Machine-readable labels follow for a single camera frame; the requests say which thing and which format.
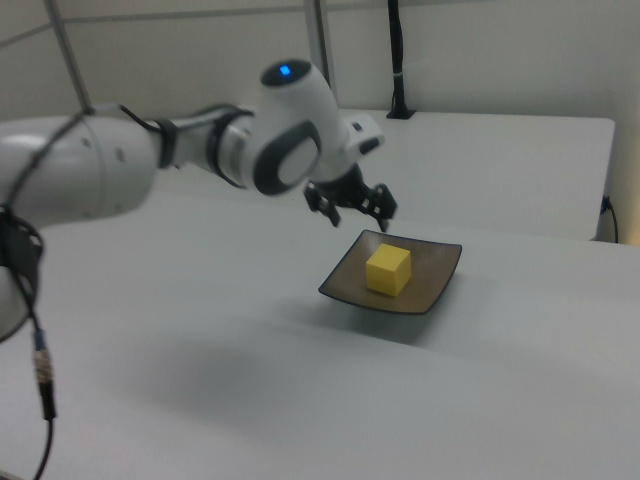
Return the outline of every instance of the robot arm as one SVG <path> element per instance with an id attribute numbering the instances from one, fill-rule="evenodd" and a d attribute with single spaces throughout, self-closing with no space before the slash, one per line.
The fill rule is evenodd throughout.
<path id="1" fill-rule="evenodd" d="M 375 122 L 367 115 L 342 119 L 324 78 L 309 62 L 275 64 L 261 82 L 255 113 L 222 105 L 187 118 L 156 120 L 147 130 L 130 121 L 85 116 L 31 172 L 12 211 L 37 228 L 118 215 L 144 201 L 158 167 L 194 163 L 234 187 L 264 195 L 281 194 L 308 179 L 309 207 L 333 225 L 340 221 L 336 207 L 345 207 L 373 216 L 386 230 L 396 203 L 384 185 L 368 188 L 357 166 L 383 141 Z M 66 120 L 0 124 L 0 201 Z M 0 266 L 7 266 L 2 257 L 11 254 L 0 251 Z M 33 265 L 25 268 L 33 277 Z M 34 298 L 35 272 L 28 279 Z M 0 268 L 0 342 L 25 318 L 14 283 L 9 270 Z"/>

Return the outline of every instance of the wall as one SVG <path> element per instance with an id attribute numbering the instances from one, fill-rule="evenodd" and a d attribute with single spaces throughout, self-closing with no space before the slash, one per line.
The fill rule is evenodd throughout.
<path id="1" fill-rule="evenodd" d="M 354 3 L 329 12 L 339 101 L 388 109 L 386 2 Z M 640 245 L 640 2 L 414 0 L 400 15 L 413 108 L 615 120 L 607 190 L 621 240 Z"/>
<path id="2" fill-rule="evenodd" d="M 309 58 L 302 0 L 58 0 L 92 103 L 143 115 L 253 104 L 262 70 Z"/>
<path id="3" fill-rule="evenodd" d="M 0 1 L 0 121 L 78 107 L 42 0 Z"/>

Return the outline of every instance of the plate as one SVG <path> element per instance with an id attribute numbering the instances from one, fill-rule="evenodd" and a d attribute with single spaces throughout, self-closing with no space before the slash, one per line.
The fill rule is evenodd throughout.
<path id="1" fill-rule="evenodd" d="M 412 276 L 397 297 L 367 288 L 365 265 L 382 243 L 411 252 Z M 425 314 L 449 285 L 461 253 L 462 245 L 364 230 L 318 291 L 358 307 L 407 315 Z"/>

